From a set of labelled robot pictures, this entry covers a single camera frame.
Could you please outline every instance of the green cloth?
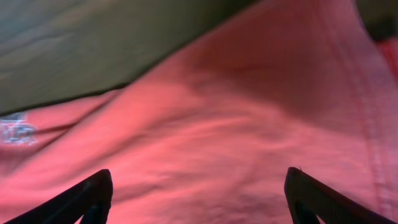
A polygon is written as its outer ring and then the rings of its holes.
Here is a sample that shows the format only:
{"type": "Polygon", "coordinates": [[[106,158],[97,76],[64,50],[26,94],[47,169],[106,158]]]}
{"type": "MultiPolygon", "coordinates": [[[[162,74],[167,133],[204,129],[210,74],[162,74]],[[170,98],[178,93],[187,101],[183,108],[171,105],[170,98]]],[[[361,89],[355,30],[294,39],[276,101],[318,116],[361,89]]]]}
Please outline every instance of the green cloth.
{"type": "Polygon", "coordinates": [[[254,0],[0,0],[0,113],[132,82],[254,0]]]}

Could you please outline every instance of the black object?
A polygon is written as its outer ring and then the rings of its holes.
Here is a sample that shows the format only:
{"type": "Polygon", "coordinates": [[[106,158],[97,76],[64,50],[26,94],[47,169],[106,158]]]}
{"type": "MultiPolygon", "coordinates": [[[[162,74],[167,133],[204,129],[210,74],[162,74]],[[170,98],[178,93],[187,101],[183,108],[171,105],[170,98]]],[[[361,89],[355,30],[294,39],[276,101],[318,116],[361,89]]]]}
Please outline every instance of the black object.
{"type": "Polygon", "coordinates": [[[111,208],[111,173],[100,170],[55,198],[6,224],[105,224],[111,208]]]}
{"type": "Polygon", "coordinates": [[[317,215],[326,224],[396,224],[294,167],[288,169],[285,194],[294,224],[319,224],[317,215]]]}

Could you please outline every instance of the pink shirt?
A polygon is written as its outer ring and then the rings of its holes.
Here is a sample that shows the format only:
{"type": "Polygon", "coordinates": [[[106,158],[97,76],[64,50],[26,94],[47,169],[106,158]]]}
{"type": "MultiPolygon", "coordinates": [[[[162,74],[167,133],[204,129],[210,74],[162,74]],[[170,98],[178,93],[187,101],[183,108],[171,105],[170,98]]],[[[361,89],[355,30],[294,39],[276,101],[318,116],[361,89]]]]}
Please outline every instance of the pink shirt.
{"type": "Polygon", "coordinates": [[[291,166],[398,221],[397,46],[350,0],[260,1],[123,90],[3,118],[0,222],[109,169],[108,223],[291,223],[291,166]]]}

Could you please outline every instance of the wrinkled fabric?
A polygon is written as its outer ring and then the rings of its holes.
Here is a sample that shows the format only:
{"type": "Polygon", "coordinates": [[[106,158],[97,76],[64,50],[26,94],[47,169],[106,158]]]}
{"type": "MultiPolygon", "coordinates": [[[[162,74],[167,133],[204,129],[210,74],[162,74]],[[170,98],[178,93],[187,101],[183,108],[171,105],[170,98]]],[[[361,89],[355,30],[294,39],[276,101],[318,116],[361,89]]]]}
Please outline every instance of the wrinkled fabric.
{"type": "Polygon", "coordinates": [[[124,90],[1,121],[0,222],[109,169],[108,223],[291,223],[292,166],[398,221],[390,61],[352,1],[261,1],[124,90]]]}

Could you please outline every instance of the printed logo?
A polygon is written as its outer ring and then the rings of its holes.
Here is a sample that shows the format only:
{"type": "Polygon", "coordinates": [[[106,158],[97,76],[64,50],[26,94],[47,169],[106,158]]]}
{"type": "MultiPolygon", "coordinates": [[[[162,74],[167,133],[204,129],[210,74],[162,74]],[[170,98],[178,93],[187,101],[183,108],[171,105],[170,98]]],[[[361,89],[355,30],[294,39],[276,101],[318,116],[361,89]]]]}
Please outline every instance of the printed logo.
{"type": "Polygon", "coordinates": [[[2,142],[6,144],[32,145],[36,142],[33,136],[36,127],[25,123],[26,113],[14,113],[0,118],[2,142]]]}

